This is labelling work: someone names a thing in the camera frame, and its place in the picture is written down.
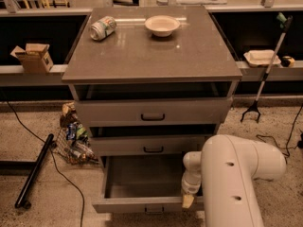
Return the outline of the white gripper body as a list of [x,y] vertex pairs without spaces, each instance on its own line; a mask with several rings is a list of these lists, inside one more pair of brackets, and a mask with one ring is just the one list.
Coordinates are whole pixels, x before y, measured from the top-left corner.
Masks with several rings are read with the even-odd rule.
[[186,194],[195,195],[201,187],[201,174],[186,170],[182,176],[181,186]]

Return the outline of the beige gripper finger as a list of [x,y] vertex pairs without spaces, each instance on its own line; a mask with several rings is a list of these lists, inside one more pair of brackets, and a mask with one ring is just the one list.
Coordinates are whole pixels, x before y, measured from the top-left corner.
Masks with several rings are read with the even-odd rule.
[[188,209],[194,202],[194,196],[192,194],[184,194],[182,207]]

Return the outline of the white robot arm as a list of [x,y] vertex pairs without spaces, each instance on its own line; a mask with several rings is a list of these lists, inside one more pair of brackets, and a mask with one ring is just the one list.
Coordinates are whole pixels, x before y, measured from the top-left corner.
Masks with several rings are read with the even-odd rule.
[[253,181],[274,181],[286,160],[273,145],[219,134],[183,158],[182,206],[190,208],[203,191],[206,227],[264,227]]

